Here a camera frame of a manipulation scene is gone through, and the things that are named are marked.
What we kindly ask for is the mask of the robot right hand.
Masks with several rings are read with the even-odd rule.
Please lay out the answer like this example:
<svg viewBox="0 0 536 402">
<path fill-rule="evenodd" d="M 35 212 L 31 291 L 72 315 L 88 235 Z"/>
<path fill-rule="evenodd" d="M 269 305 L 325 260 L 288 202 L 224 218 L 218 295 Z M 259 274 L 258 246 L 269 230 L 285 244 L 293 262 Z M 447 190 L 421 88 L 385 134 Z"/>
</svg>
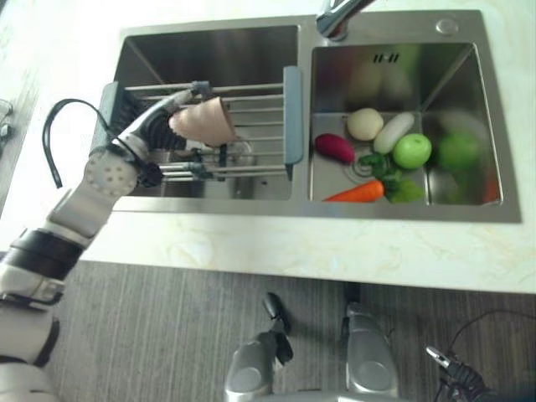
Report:
<svg viewBox="0 0 536 402">
<path fill-rule="evenodd" d="M 444 374 L 433 401 L 439 401 L 442 396 L 447 401 L 495 401 L 499 397 L 499 393 L 487 387 L 483 377 L 471 366 L 432 346 L 426 346 L 425 351 Z"/>
</svg>

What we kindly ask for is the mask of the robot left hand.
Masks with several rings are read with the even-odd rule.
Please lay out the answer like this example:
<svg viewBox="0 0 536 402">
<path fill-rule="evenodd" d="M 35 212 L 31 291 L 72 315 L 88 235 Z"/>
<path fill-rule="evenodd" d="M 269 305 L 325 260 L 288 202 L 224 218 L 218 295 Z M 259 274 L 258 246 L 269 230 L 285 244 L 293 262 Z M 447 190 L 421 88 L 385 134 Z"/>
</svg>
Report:
<svg viewBox="0 0 536 402">
<path fill-rule="evenodd" d="M 168 95 L 135 118 L 113 143 L 139 168 L 152 163 L 155 151 L 176 151 L 187 141 L 218 148 L 238 139 L 223 100 L 206 96 L 194 83 Z"/>
</svg>

